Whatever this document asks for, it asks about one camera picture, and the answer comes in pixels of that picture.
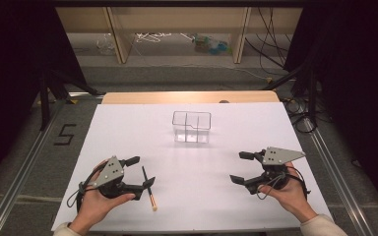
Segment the person's right hand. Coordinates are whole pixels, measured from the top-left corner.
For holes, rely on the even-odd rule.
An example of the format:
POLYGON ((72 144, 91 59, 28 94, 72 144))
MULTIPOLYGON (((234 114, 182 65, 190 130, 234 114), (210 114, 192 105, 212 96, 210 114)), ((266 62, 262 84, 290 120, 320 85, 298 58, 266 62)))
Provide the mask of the person's right hand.
POLYGON ((275 198, 300 223, 307 222, 318 215, 307 202, 301 183, 295 179, 289 179, 287 184, 280 190, 274 190, 271 186, 261 185, 258 187, 258 191, 275 198))

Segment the black curtain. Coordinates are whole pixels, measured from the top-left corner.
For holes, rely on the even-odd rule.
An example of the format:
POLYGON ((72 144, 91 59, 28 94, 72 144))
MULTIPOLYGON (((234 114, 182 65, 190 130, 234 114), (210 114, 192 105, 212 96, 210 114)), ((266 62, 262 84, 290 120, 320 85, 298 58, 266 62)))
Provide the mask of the black curtain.
POLYGON ((86 80, 56 9, 33 0, 0 0, 0 163, 40 90, 43 75, 55 92, 86 80))
POLYGON ((285 67, 299 66, 325 32, 317 79, 329 113, 378 191, 378 0, 323 0, 303 8, 285 67))

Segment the light wooden shelf unit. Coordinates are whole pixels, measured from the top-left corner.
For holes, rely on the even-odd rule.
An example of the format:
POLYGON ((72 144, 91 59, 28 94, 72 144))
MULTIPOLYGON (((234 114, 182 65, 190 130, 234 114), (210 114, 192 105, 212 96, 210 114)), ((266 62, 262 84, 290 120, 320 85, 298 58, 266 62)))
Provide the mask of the light wooden shelf unit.
POLYGON ((245 36, 295 32, 302 10, 276 7, 58 7, 66 32, 111 33, 119 63, 127 61, 136 32, 227 33, 233 62, 241 62, 245 36))

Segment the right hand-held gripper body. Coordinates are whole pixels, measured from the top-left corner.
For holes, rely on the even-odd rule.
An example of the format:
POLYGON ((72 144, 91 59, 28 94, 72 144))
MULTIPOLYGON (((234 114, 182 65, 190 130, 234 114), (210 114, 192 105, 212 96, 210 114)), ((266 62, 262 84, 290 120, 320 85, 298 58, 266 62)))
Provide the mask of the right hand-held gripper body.
POLYGON ((260 162, 264 169, 263 176, 266 179, 266 184, 280 190, 288 182, 289 171, 286 164, 304 157, 305 152, 280 147, 267 147, 263 150, 262 156, 260 162))

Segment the person's left hand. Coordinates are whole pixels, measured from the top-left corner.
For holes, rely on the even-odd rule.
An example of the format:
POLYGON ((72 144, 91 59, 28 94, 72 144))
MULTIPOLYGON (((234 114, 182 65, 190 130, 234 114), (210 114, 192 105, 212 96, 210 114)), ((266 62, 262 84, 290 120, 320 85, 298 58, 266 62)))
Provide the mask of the person's left hand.
POLYGON ((88 186, 80 210, 74 220, 67 225, 67 228, 79 236, 86 236, 90 229, 104 220, 111 210, 134 198, 134 194, 125 194, 109 199, 103 196, 99 190, 88 186))

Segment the white table mat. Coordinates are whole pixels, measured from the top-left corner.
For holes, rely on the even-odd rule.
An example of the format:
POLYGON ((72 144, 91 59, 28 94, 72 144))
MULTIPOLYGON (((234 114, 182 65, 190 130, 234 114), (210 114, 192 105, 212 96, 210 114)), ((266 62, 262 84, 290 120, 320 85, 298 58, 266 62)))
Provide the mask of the white table mat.
POLYGON ((152 191, 113 209, 95 232, 125 234, 252 232, 295 228, 298 222, 279 203, 251 195, 231 182, 263 171, 241 151, 267 147, 299 150, 301 145, 284 106, 279 102, 203 104, 101 104, 73 171, 66 193, 72 195, 94 167, 106 158, 139 156, 126 168, 124 181, 139 185, 156 177, 152 191), (174 140, 174 111, 212 114, 207 144, 174 140))

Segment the clear plastic divided container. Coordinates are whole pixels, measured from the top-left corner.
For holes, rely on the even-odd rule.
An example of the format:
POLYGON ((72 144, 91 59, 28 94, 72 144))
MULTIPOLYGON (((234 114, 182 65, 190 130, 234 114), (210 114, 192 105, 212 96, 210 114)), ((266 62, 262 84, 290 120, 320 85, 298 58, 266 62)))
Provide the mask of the clear plastic divided container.
POLYGON ((207 144, 212 128, 212 114, 210 112, 174 111, 172 128, 176 142, 207 144))

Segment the black pencil with tan end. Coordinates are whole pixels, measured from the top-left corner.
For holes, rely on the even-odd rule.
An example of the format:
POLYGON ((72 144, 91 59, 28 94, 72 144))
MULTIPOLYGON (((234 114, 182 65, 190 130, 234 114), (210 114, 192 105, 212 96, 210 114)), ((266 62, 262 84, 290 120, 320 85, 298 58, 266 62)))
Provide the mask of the black pencil with tan end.
POLYGON ((150 201, 151 201, 151 205, 152 205, 152 210, 157 211, 158 205, 156 203, 156 199, 155 199, 155 196, 154 196, 153 191, 152 191, 152 185, 153 185, 156 177, 149 179, 145 166, 142 166, 142 171, 143 171, 143 175, 144 175, 144 178, 145 178, 145 182, 144 182, 145 184, 144 185, 147 187, 146 189, 149 193, 149 197, 150 197, 150 201))

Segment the clear plastic bag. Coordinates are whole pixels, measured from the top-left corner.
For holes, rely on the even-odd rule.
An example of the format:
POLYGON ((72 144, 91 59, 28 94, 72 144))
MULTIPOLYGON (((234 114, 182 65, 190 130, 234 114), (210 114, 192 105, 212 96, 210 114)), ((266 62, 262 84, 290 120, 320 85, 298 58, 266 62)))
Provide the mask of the clear plastic bag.
POLYGON ((102 55, 114 55, 115 46, 110 33, 101 34, 96 40, 96 48, 102 55))

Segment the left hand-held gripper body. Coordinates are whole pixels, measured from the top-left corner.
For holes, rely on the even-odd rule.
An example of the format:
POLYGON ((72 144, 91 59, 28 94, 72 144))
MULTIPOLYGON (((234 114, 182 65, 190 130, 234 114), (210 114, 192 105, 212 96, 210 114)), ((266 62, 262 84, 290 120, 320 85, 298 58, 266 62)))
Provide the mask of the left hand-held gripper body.
POLYGON ((92 186, 109 199, 114 199, 124 194, 136 194, 130 186, 122 181, 125 175, 125 166, 126 161, 124 159, 119 160, 116 156, 112 156, 102 166, 99 175, 92 181, 92 186))

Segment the aluminium floor rail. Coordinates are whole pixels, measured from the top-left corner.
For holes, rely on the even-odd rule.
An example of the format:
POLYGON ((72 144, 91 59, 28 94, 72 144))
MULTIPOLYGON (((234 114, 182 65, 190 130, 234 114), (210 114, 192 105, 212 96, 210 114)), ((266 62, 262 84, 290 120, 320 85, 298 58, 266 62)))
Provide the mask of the aluminium floor rail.
POLYGON ((306 118, 304 121, 314 146, 317 148, 322 162, 332 179, 346 212, 359 236, 374 236, 367 217, 359 206, 356 197, 352 194, 345 177, 342 175, 337 163, 329 151, 317 126, 306 118))
POLYGON ((44 147, 45 142, 49 137, 49 133, 53 127, 53 124, 59 115, 61 109, 64 107, 64 100, 57 100, 54 106, 50 110, 50 118, 47 124, 38 132, 37 138, 24 160, 22 166, 17 172, 16 177, 11 183, 8 191, 0 199, 0 232, 5 225, 5 222, 10 215, 10 212, 17 200, 19 193, 24 188, 24 185, 30 176, 32 169, 44 147))

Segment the green and blue bundle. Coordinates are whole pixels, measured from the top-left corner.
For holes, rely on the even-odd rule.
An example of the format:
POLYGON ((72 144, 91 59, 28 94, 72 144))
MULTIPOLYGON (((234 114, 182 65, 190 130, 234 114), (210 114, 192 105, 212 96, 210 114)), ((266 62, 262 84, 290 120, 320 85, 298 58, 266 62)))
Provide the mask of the green and blue bundle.
POLYGON ((194 34, 192 42, 194 43, 197 52, 209 53, 211 55, 232 53, 232 49, 226 41, 218 40, 211 36, 194 34))

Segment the black stand legs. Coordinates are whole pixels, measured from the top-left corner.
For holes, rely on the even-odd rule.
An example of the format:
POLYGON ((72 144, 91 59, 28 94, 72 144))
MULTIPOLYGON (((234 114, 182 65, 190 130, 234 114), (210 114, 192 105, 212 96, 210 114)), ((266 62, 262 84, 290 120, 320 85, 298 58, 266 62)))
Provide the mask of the black stand legs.
POLYGON ((316 122, 317 80, 313 66, 310 62, 304 62, 302 65, 289 72, 287 75, 264 87, 264 90, 276 89, 293 78, 296 78, 295 85, 292 87, 293 95, 299 94, 300 88, 308 91, 308 106, 307 110, 304 113, 304 117, 306 117, 310 121, 310 123, 312 124, 312 129, 316 129, 318 127, 316 122))
POLYGON ((104 92, 91 88, 86 82, 81 82, 73 77, 68 76, 60 70, 43 69, 39 77, 39 98, 41 109, 41 127, 43 131, 50 123, 50 108, 48 92, 51 91, 56 99, 66 100, 69 92, 65 88, 65 84, 73 85, 90 95, 104 95, 104 92))

